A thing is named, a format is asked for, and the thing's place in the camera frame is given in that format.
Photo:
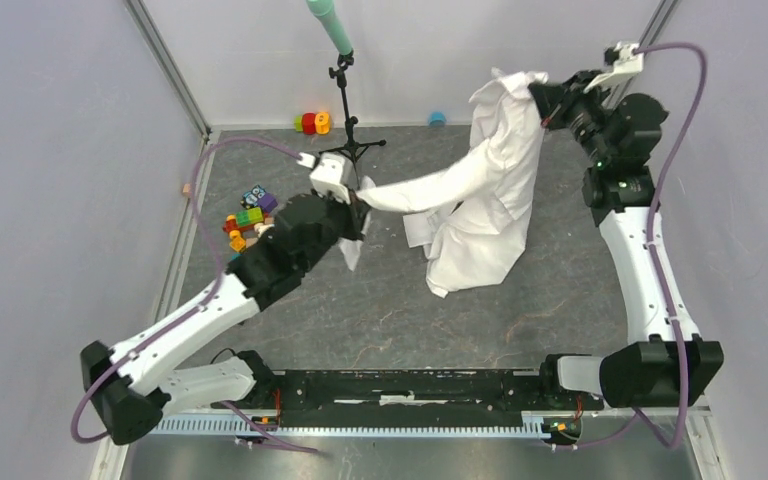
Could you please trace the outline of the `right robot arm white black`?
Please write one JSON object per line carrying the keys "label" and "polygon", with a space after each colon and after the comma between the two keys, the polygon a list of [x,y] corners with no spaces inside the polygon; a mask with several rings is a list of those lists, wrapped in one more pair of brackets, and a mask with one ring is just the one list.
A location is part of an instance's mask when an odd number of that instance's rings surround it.
{"label": "right robot arm white black", "polygon": [[616,408],[692,406],[722,367],[724,352],[719,342],[702,338],[684,305],[652,203],[656,183],[647,163],[668,112],[641,93],[604,107],[607,89],[587,87],[597,75],[580,71],[563,83],[535,81],[528,91],[542,127],[571,132],[591,162],[582,196],[617,272],[628,344],[605,357],[547,356],[538,396],[551,408],[566,406],[577,393]]}

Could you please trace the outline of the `white button shirt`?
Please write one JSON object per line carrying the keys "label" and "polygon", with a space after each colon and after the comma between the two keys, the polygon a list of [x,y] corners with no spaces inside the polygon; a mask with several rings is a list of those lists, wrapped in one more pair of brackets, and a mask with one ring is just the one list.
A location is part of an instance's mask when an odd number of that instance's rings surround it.
{"label": "white button shirt", "polygon": [[529,87],[547,80],[542,71],[493,69],[469,100],[469,150],[461,159],[359,191],[372,208],[402,214],[406,236],[423,249],[434,295],[498,285],[523,255],[544,138]]}

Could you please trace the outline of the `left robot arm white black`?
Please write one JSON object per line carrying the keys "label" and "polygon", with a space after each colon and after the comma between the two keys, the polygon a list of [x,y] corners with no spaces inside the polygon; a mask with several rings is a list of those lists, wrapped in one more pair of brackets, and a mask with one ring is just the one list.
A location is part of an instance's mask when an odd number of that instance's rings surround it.
{"label": "left robot arm white black", "polygon": [[80,353],[85,395],[72,419],[74,440],[87,440],[78,432],[87,405],[116,445],[135,442],[164,417],[189,408],[238,400],[255,408],[266,405],[273,379],[239,357],[186,370],[179,366],[298,288],[334,245],[363,239],[370,211],[355,194],[294,196],[257,242],[221,267],[198,296],[126,340],[87,345]]}

